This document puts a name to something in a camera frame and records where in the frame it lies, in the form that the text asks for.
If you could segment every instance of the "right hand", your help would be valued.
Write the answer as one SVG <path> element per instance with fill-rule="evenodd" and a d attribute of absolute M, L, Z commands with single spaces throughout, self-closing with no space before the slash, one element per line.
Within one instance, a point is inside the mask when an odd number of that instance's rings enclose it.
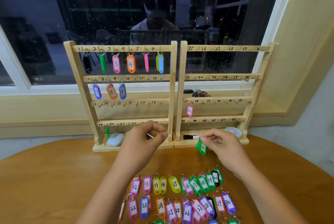
<path fill-rule="evenodd" d="M 238 138 L 229 132 L 211 129 L 200 136 L 201 141 L 218 156 L 221 163 L 241 178 L 253 163 Z"/>

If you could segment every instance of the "wooden base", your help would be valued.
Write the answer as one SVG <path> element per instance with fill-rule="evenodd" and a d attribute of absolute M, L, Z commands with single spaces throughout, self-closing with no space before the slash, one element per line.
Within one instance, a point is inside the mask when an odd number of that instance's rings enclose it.
<path fill-rule="evenodd" d="M 103 140 L 102 140 L 102 144 L 101 145 L 96 145 L 94 144 L 93 147 L 93 152 L 108 152 L 108 151 L 119 151 L 119 149 L 121 148 L 121 146 L 106 146 L 106 141 L 107 141 L 107 136 L 105 135 Z M 165 141 L 163 142 L 163 144 L 161 144 L 158 149 L 173 149 L 174 148 L 174 142 L 168 141 L 168 138 L 165 139 Z"/>
<path fill-rule="evenodd" d="M 201 135 L 202 133 L 205 133 L 208 131 L 208 129 L 192 129 L 192 130 L 181 130 L 180 131 L 180 140 L 179 141 L 174 141 L 174 147 L 175 148 L 190 148 L 190 147 L 195 147 L 198 140 L 184 140 L 183 135 Z M 176 133 L 173 131 L 173 138 L 176 139 Z M 246 138 L 241 138 L 240 139 L 241 144 L 248 144 L 249 139 Z"/>

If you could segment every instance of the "white window frame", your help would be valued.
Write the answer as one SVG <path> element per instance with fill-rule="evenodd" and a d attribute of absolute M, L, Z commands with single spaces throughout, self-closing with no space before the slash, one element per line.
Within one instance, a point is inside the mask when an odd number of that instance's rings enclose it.
<path fill-rule="evenodd" d="M 289 0 L 276 0 L 270 16 L 261 45 L 274 41 L 278 27 Z M 252 73 L 257 73 L 263 52 L 258 53 Z M 79 94 L 77 84 L 32 85 L 25 73 L 15 51 L 13 50 L 5 32 L 0 26 L 0 61 L 11 77 L 15 86 L 1 86 L 0 95 L 52 95 L 52 94 Z M 209 81 L 186 82 L 184 89 L 200 89 L 203 91 L 251 89 L 252 81 Z M 169 83 L 127 83 L 127 92 L 169 91 Z"/>

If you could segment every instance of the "wooden table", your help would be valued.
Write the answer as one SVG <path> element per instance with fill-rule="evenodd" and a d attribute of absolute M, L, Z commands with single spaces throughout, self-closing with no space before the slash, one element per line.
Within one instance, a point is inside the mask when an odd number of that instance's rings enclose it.
<path fill-rule="evenodd" d="M 334 223 L 334 178 L 281 146 L 251 135 L 249 140 L 244 148 L 254 164 L 311 223 Z M 56 141 L 1 160 L 0 222 L 74 223 L 118 153 L 93 153 L 93 144 L 92 138 Z M 195 148 L 157 150 L 141 174 L 167 177 L 173 173 L 179 179 L 180 173 L 198 175 L 219 164 L 210 150 L 206 156 Z M 228 189 L 242 224 L 263 223 L 242 182 L 222 165 L 219 168 L 222 186 Z M 184 196 L 173 193 L 168 185 L 165 199 L 173 197 Z M 127 222 L 124 212 L 121 223 Z"/>

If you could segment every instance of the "wooden post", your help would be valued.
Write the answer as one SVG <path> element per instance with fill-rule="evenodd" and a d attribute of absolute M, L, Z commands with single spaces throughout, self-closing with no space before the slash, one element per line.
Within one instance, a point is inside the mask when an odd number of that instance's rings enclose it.
<path fill-rule="evenodd" d="M 179 65 L 179 81 L 177 88 L 177 117 L 176 117 L 176 140 L 180 140 L 181 131 L 181 118 L 182 118 L 182 105 L 183 105 L 183 90 L 184 90 L 184 78 L 186 73 L 187 62 L 187 41 L 181 41 L 180 46 L 180 65 Z"/>
<path fill-rule="evenodd" d="M 242 137 L 245 138 L 247 137 L 247 130 L 248 126 L 250 124 L 250 120 L 252 119 L 254 108 L 256 106 L 257 100 L 259 99 L 259 95 L 263 86 L 263 83 L 265 82 L 265 79 L 267 78 L 268 75 L 268 69 L 270 67 L 271 62 L 273 61 L 273 57 L 275 55 L 275 46 L 276 43 L 270 42 L 269 46 L 271 47 L 270 52 L 266 52 L 263 55 L 263 59 L 258 71 L 258 74 L 262 74 L 261 79 L 257 79 L 254 82 L 253 88 L 252 88 L 252 94 L 251 96 L 253 97 L 253 101 L 247 105 L 245 111 L 244 111 L 244 116 L 246 116 L 246 120 L 243 121 L 240 126 L 238 127 L 242 131 Z"/>
<path fill-rule="evenodd" d="M 170 80 L 169 80 L 169 111 L 168 111 L 168 141 L 173 141 L 174 97 L 176 81 L 177 41 L 172 41 L 170 52 Z"/>
<path fill-rule="evenodd" d="M 92 96 L 90 95 L 88 84 L 83 82 L 82 80 L 82 77 L 85 76 L 85 72 L 82 68 L 80 55 L 73 50 L 73 46 L 75 46 L 74 41 L 65 41 L 64 46 L 80 91 L 82 102 L 84 103 L 83 105 L 88 115 L 89 123 L 93 130 L 94 142 L 96 145 L 100 145 L 103 140 L 103 133 L 101 129 L 96 125 L 96 122 L 98 121 L 98 116 L 96 114 L 95 108 L 90 106 Z"/>

